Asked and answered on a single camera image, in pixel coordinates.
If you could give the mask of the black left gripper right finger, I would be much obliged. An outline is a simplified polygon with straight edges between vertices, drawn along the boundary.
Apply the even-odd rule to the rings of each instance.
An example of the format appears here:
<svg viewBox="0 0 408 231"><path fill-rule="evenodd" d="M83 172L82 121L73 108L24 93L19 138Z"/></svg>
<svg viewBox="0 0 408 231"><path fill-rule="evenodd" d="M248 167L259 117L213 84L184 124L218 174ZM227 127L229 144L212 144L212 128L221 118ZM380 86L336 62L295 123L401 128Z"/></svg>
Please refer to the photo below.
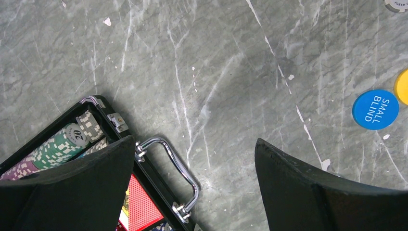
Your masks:
<svg viewBox="0 0 408 231"><path fill-rule="evenodd" d="M271 231L405 231L408 193L330 174L258 139L255 168Z"/></svg>

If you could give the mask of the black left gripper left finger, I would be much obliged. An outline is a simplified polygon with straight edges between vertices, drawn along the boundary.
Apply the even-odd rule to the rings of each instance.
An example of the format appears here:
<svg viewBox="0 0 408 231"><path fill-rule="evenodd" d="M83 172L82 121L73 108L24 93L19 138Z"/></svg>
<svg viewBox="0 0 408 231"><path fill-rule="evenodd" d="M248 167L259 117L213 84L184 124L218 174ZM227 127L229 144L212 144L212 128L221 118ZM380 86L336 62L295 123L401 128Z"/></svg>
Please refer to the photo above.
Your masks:
<svg viewBox="0 0 408 231"><path fill-rule="evenodd" d="M62 166L0 183L3 231L113 231L134 164L126 136Z"/></svg>

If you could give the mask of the red playing card deck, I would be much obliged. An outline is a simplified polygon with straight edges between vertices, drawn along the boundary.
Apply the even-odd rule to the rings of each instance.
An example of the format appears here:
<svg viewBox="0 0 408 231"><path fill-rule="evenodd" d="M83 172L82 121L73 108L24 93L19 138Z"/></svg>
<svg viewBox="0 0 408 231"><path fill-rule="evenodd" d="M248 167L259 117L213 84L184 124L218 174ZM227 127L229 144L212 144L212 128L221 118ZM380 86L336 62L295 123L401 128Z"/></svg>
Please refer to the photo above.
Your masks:
<svg viewBox="0 0 408 231"><path fill-rule="evenodd" d="M164 221L150 196L135 176L131 175L116 230L150 231Z"/></svg>

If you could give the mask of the grey white poker chip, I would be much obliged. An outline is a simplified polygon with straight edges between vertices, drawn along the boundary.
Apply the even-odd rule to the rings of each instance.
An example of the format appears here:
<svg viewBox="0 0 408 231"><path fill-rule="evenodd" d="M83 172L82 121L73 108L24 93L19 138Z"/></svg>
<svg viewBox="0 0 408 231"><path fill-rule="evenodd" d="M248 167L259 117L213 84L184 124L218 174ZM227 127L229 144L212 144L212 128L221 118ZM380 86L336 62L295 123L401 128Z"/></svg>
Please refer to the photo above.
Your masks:
<svg viewBox="0 0 408 231"><path fill-rule="evenodd" d="M383 0L385 7L395 13L408 11L408 0Z"/></svg>

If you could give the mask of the blue grey chip row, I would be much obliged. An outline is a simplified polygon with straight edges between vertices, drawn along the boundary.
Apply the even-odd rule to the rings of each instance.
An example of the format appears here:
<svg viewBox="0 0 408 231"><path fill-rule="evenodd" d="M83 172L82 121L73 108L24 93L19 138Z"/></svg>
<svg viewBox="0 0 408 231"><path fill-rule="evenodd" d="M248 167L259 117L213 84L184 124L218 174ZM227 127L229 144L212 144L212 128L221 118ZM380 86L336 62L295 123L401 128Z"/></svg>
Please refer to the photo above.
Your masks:
<svg viewBox="0 0 408 231"><path fill-rule="evenodd" d="M87 156L89 154L92 154L92 153L94 153L96 151L99 151L99 150L107 147L108 145L109 145L109 142L107 141L107 139L103 138L98 143L96 143L95 145L90 147L88 150L86 150L83 154L79 155L78 158L82 158L82 157Z"/></svg>

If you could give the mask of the black aluminium poker case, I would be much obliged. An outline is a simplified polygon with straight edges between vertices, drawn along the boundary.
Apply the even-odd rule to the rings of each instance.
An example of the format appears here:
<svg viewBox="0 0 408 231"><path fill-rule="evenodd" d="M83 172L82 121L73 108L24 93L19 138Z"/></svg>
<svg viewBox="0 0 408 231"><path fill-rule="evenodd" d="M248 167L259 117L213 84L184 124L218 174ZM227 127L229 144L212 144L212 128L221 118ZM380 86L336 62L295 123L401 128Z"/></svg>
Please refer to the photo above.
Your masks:
<svg viewBox="0 0 408 231"><path fill-rule="evenodd" d="M65 125L76 122L76 117L83 114L86 110L91 111L96 121L101 126L103 136L91 144L91 146L72 157L66 163L78 159L79 155L83 154L86 150L98 143L103 138L106 138L110 145L126 136L131 135L126 121L112 108L112 106L103 96L87 96L74 104L32 140L5 160L0 166L0 175L23 160L23 158L28 156L32 151L43 144L52 135L57 133ZM188 182L188 184L191 185L193 195L186 203L181 203L177 199L148 158L147 150L153 144L160 144L163 146L169 159L177 168L178 172ZM199 185L165 139L161 137L150 137L144 142L138 142L135 140L134 164L131 175L134 175L139 181L156 207L162 213L165 220L164 222L168 222L174 231L200 230L200 226L190 217L191 210L199 197Z"/></svg>

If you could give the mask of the green purple chip row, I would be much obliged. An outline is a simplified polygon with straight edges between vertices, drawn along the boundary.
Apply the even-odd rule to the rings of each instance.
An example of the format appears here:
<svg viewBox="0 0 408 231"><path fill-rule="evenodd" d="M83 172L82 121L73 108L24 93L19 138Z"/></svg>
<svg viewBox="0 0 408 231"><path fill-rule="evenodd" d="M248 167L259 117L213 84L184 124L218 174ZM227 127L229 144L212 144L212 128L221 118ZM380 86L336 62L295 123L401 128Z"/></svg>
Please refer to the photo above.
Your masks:
<svg viewBox="0 0 408 231"><path fill-rule="evenodd" d="M90 110L76 117L20 162L4 172L1 180L19 180L43 170L58 167L103 136L101 126Z"/></svg>

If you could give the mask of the yellow blue chip row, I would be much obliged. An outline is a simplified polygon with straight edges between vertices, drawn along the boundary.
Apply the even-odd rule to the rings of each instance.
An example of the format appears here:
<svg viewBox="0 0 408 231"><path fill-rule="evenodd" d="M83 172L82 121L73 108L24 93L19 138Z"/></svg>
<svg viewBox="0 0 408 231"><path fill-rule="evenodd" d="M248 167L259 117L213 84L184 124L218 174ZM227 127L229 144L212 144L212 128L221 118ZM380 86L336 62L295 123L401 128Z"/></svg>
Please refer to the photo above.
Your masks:
<svg viewBox="0 0 408 231"><path fill-rule="evenodd" d="M174 229L169 225L168 222L163 222L151 229L151 231L173 231Z"/></svg>

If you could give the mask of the blue small blind button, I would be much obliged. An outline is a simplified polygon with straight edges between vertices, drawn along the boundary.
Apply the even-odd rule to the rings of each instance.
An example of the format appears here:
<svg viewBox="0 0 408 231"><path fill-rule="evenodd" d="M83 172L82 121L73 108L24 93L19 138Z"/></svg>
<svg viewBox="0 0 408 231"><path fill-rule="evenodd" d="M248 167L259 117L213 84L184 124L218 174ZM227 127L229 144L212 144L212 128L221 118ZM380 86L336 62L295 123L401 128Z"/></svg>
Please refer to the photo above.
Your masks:
<svg viewBox="0 0 408 231"><path fill-rule="evenodd" d="M358 96L352 107L354 121L369 130L386 128L398 114L399 102L386 90L369 90Z"/></svg>

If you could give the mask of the yellow big blind button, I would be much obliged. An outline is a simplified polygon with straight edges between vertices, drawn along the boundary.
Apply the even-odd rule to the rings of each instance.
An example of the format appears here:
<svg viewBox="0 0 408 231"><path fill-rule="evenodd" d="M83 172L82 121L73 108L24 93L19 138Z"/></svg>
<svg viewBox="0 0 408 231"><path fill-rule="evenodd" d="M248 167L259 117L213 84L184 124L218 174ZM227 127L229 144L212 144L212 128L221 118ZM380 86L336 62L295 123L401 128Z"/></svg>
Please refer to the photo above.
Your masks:
<svg viewBox="0 0 408 231"><path fill-rule="evenodd" d="M394 94L403 104L408 105L408 70L402 71L395 80Z"/></svg>

